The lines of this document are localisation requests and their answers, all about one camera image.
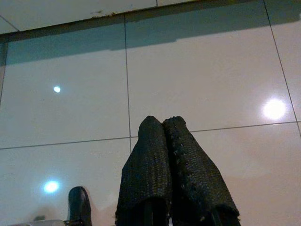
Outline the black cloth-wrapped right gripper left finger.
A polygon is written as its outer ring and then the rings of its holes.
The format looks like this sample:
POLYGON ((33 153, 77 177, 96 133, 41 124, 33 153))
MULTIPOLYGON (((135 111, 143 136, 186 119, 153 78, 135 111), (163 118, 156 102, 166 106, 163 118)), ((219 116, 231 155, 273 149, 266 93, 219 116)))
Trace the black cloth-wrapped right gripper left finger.
POLYGON ((171 199, 172 179, 164 128, 154 116, 147 116, 122 169, 115 224, 167 226, 171 199))

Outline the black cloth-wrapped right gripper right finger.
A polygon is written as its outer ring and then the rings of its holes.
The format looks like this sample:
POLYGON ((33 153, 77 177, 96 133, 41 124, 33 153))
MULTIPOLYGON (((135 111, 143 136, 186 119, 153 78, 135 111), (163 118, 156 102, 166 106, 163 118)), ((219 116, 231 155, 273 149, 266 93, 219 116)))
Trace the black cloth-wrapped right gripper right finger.
POLYGON ((239 211, 222 175, 189 132, 185 120, 163 122, 173 182, 175 226, 238 226, 239 211))

